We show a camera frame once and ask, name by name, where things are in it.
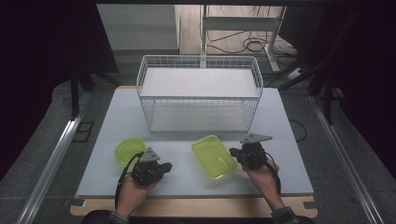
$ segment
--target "metal rail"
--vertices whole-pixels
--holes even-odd
[[[82,94],[81,100],[79,101],[81,110],[79,111],[77,117],[74,120],[69,120],[66,127],[64,128],[64,132],[62,133],[58,144],[53,150],[52,155],[50,156],[49,161],[44,168],[44,171],[41,173],[40,178],[35,184],[35,188],[33,189],[32,194],[25,204],[16,223],[24,224],[32,223],[34,221],[35,215],[37,214],[38,209],[43,203],[47,191],[50,188],[53,177],[55,177],[55,174],[64,158],[64,154],[73,139],[73,135],[76,132],[79,123],[81,122],[82,116],[84,115],[90,98],[91,94],[89,92],[84,92]]]
[[[378,213],[378,209],[376,208],[375,202],[369,190],[364,186],[363,182],[361,181],[361,178],[359,177],[358,172],[353,166],[352,161],[348,157],[347,152],[340,139],[338,138],[335,129],[332,125],[329,125],[327,123],[325,117],[321,113],[323,109],[321,107],[318,97],[309,96],[309,98],[318,114],[318,118],[323,126],[324,131],[332,142],[332,147],[335,151],[335,154],[337,155],[338,160],[343,166],[346,176],[352,188],[355,190],[355,193],[358,196],[359,201],[361,202],[361,206],[366,213],[367,218],[369,219],[370,223],[373,224],[384,223]]]

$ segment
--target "white wire basket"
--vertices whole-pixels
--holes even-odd
[[[263,84],[254,57],[148,55],[136,85],[151,132],[245,133]]]

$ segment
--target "green plastic plate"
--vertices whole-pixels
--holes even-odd
[[[136,153],[147,149],[143,138],[128,138],[122,141],[115,150],[116,159],[121,164],[127,164]]]
[[[215,135],[209,135],[191,146],[196,158],[212,178],[220,178],[236,167],[236,161]]]

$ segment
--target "white surface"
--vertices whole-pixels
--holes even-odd
[[[97,4],[112,49],[178,49],[173,5]]]
[[[241,104],[156,103],[152,132],[246,132],[248,121]]]
[[[259,97],[250,69],[163,67],[147,69],[140,96]]]
[[[282,194],[312,194],[313,189],[300,151],[295,142],[282,101],[276,89],[263,89],[262,98],[252,122],[251,133],[271,135],[262,142],[280,165]],[[240,165],[220,179],[211,179],[191,151],[191,144],[211,133],[150,133],[135,89],[117,89],[99,132],[90,161],[77,195],[114,197],[123,165],[117,163],[114,149],[130,137],[143,137],[162,158],[171,162],[172,171],[150,193],[153,197],[224,197],[259,195]],[[216,134],[227,147],[240,148],[244,134]]]

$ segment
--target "sleeve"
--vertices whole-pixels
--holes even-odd
[[[106,224],[129,224],[129,220],[115,212],[112,212],[108,217]]]
[[[298,224],[300,223],[290,207],[284,207],[271,214],[274,224]]]

